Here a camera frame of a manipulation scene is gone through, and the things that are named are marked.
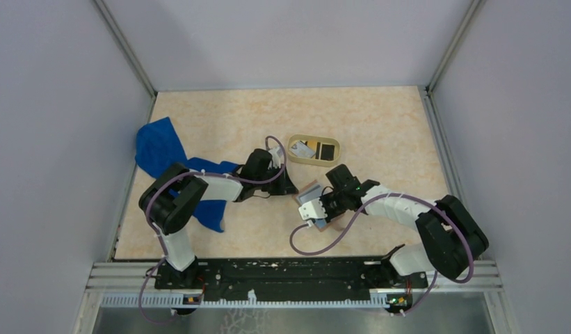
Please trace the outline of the tan leather card holder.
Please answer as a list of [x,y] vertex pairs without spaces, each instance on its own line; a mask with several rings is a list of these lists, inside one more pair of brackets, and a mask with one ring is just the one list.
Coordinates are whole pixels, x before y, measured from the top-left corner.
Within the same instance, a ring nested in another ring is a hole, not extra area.
[[[298,194],[292,195],[293,200],[301,206],[305,202],[309,202],[315,198],[319,198],[323,194],[326,193],[326,189],[332,189],[331,186],[323,186],[317,180],[314,180],[304,186]],[[320,232],[327,230],[330,226],[333,226],[333,229],[336,231],[342,231],[341,227],[336,227],[337,221],[340,219],[334,218],[332,221],[327,222],[325,219],[316,220],[313,223],[308,223],[309,226],[314,226]]]

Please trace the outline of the beige oval tray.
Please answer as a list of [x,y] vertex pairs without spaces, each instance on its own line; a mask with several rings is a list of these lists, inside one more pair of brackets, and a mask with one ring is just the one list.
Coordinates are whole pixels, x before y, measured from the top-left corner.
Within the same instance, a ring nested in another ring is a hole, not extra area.
[[[299,157],[295,157],[292,153],[290,153],[289,148],[296,141],[302,141],[307,146],[309,146],[310,148],[315,150],[316,151],[315,156],[312,159],[302,159]],[[320,160],[319,155],[320,155],[321,144],[331,144],[331,145],[335,146],[335,158],[333,161]],[[341,144],[340,144],[340,142],[337,141],[336,139],[333,139],[330,137],[324,137],[324,136],[313,136],[313,135],[308,135],[308,134],[294,134],[294,135],[289,137],[288,143],[286,145],[286,149],[287,149],[288,158],[290,158],[290,160],[292,162],[295,162],[298,164],[320,166],[320,167],[333,167],[333,166],[337,165],[339,162],[339,158],[341,156]]]

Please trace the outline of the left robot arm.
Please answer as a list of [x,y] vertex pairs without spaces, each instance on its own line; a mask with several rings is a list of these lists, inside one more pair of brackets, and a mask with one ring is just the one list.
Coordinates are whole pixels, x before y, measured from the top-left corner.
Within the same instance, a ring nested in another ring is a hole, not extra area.
[[186,225],[202,201],[243,202],[262,191],[270,196],[298,193],[279,148],[257,148],[233,171],[213,173],[173,163],[142,194],[138,206],[156,232],[171,278],[180,287],[194,286],[199,270]]

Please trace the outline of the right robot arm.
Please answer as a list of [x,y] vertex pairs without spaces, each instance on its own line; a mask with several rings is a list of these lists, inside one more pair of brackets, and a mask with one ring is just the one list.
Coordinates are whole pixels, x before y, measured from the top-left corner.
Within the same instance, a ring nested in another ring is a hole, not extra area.
[[361,182],[344,164],[326,177],[331,191],[299,210],[306,220],[330,222],[352,211],[356,216],[380,216],[418,233],[418,244],[399,246],[385,256],[386,284],[399,287],[409,275],[425,271],[436,271],[456,283],[472,279],[474,260],[488,249],[489,241],[459,198],[424,200],[375,180]]

